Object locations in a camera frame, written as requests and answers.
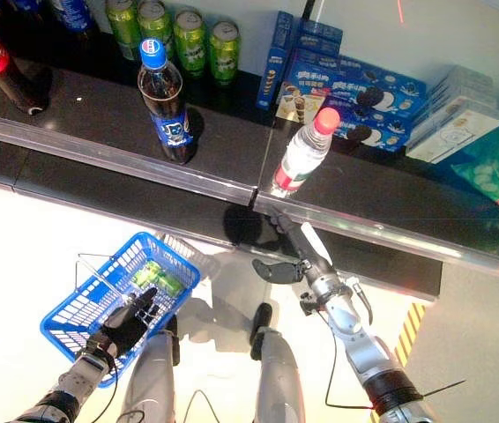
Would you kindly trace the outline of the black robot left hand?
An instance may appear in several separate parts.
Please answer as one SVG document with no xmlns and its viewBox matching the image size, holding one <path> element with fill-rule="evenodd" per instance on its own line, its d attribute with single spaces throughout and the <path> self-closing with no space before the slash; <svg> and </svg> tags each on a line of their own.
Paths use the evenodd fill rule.
<svg viewBox="0 0 499 423">
<path fill-rule="evenodd" d="M 101 351 L 113 359 L 127 354 L 145 335 L 159 309 L 155 303 L 157 293 L 156 287 L 150 287 L 130 303 L 116 308 L 87 339 L 85 351 Z"/>
</svg>

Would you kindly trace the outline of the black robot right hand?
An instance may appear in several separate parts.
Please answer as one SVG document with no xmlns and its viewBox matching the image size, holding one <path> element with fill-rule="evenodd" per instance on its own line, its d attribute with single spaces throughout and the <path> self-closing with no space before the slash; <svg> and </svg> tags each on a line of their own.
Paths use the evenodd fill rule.
<svg viewBox="0 0 499 423">
<path fill-rule="evenodd" d="M 262 280 L 277 285 L 289 285 L 306 278 L 309 286 L 312 286 L 317 279 L 335 273 L 324 243 L 309 222 L 296 224 L 285 213 L 275 211 L 272 223 L 289 239 L 297 253 L 298 261 L 266 264 L 254 259 L 251 265 Z"/>
</svg>

